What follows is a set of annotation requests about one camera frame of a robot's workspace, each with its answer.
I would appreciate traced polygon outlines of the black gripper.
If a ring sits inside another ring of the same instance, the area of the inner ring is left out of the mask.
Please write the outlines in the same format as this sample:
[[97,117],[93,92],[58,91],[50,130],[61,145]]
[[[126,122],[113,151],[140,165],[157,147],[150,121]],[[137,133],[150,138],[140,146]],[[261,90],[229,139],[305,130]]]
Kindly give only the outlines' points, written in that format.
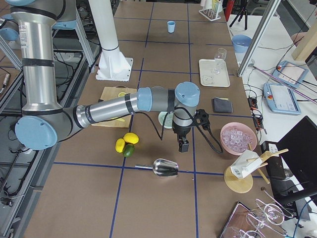
[[201,129],[204,128],[204,130],[207,130],[206,127],[208,127],[209,124],[209,115],[203,109],[198,109],[194,112],[187,108],[175,108],[172,119],[172,129],[177,135],[179,152],[188,151],[189,142],[187,140],[187,134],[192,128],[197,128],[200,133],[205,136]]

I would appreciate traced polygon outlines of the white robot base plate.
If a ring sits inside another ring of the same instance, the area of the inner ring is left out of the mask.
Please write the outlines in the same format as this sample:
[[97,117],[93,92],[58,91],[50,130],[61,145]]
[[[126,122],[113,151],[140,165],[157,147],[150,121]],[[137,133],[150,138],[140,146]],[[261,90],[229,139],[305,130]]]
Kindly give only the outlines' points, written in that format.
[[129,81],[133,58],[126,58],[119,48],[102,50],[96,80]]

